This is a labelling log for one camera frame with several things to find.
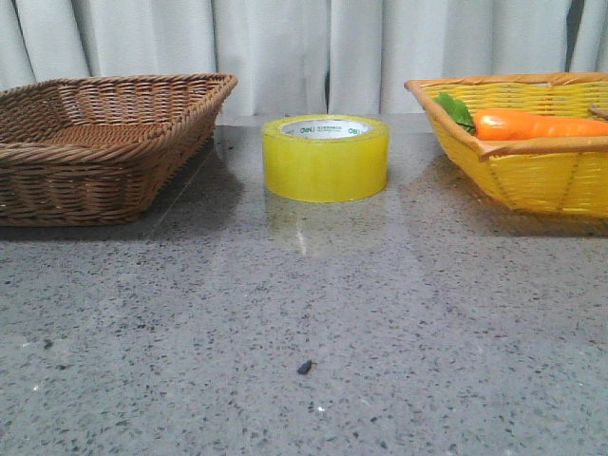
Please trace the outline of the brown wicker basket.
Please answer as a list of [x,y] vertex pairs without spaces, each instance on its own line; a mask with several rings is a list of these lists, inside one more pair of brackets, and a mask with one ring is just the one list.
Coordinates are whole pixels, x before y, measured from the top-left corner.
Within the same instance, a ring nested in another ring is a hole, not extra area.
[[1,95],[1,222],[138,219],[212,138],[225,73],[54,79]]

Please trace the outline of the yellow tape roll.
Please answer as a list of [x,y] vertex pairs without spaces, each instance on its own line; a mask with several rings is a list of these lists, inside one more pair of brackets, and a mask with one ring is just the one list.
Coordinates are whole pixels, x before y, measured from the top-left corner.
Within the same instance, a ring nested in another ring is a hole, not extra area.
[[337,114],[288,117],[262,127],[265,187],[307,202],[361,200],[385,189],[389,127]]

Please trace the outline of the orange toy carrot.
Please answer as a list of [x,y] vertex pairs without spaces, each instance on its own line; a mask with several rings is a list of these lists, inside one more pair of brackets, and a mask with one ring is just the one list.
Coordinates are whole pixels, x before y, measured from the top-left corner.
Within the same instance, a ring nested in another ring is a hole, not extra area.
[[592,119],[547,116],[508,108],[487,108],[471,114],[463,101],[446,92],[440,92],[433,101],[462,129],[482,141],[607,135],[607,122]]

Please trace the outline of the yellow woven basket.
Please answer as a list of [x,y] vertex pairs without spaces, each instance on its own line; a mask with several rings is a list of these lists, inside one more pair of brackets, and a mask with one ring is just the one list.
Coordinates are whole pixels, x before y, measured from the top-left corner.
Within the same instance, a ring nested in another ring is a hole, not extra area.
[[457,125],[435,99],[447,93],[470,112],[514,108],[589,118],[607,108],[604,72],[562,72],[410,80],[405,87],[427,114],[439,144],[488,196],[533,213],[607,215],[607,139],[539,138],[483,142]]

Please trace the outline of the small black debris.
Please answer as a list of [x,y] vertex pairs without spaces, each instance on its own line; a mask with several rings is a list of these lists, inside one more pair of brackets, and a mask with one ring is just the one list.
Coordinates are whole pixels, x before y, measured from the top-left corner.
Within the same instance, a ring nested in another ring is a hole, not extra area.
[[300,375],[307,374],[311,370],[313,363],[314,362],[312,360],[305,361],[297,368],[296,372]]

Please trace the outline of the white curtain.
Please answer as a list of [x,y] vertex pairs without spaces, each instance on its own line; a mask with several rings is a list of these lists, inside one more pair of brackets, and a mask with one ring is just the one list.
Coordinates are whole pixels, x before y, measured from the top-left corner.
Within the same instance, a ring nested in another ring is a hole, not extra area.
[[410,113],[411,79],[603,71],[603,1],[5,1],[1,86],[225,72],[235,116]]

